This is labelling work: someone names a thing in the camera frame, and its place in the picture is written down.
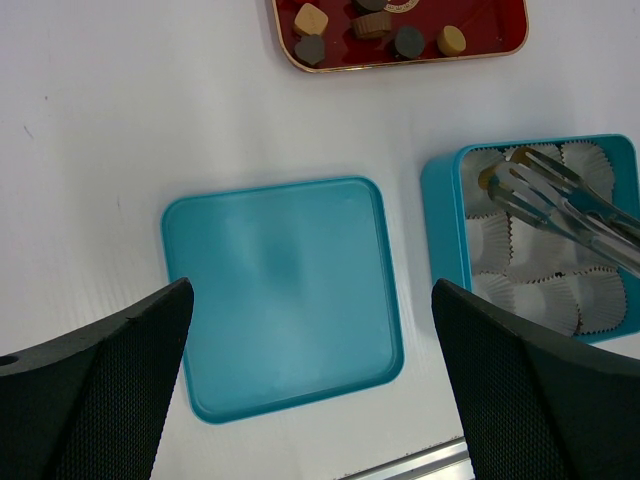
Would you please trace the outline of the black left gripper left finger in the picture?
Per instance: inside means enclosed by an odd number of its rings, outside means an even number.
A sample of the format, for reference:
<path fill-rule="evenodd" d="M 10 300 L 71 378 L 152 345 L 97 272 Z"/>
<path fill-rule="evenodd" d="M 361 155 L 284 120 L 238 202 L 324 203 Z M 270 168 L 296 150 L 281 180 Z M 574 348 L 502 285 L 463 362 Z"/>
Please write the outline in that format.
<path fill-rule="evenodd" d="M 181 278 L 1 358 L 4 479 L 147 479 L 194 305 Z"/>

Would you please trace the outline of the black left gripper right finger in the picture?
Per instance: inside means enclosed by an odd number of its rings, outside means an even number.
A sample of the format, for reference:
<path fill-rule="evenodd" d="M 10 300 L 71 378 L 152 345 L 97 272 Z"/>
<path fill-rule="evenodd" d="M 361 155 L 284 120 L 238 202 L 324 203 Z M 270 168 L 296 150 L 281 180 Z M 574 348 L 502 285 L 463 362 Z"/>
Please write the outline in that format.
<path fill-rule="evenodd" d="M 638 360 L 445 279 L 431 304 L 476 478 L 638 478 Z"/>

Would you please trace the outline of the metal serving tongs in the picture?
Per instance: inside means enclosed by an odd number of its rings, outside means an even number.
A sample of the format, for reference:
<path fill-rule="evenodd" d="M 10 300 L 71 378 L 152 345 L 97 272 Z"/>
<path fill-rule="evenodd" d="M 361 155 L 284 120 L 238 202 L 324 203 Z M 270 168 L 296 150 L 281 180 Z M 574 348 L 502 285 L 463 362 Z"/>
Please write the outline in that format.
<path fill-rule="evenodd" d="M 599 195 L 567 166 L 531 148 L 532 165 L 497 168 L 491 201 L 533 228 L 560 235 L 639 275 L 639 220 Z"/>

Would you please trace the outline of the tan round chocolate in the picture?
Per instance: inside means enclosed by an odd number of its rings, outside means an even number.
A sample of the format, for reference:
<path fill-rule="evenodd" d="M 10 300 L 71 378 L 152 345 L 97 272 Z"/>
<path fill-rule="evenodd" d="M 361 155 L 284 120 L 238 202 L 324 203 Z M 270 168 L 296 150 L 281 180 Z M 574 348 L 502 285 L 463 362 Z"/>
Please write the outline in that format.
<path fill-rule="evenodd" d="M 478 186 L 482 190 L 487 191 L 489 189 L 491 179 L 496 175 L 497 168 L 503 164 L 513 163 L 530 167 L 532 165 L 532 160 L 529 158 L 528 154 L 531 151 L 532 149 L 526 146 L 512 148 L 507 155 L 503 155 L 501 158 L 491 161 L 478 174 Z"/>

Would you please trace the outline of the tan cup chocolate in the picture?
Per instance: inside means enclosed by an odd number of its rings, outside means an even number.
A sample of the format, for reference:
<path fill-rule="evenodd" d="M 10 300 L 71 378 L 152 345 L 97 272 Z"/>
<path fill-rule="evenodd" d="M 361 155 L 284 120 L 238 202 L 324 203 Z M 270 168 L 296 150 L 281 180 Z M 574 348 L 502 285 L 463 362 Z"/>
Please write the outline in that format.
<path fill-rule="evenodd" d="M 359 16 L 351 21 L 354 36 L 361 40 L 384 37 L 392 29 L 391 16 L 386 10 Z"/>

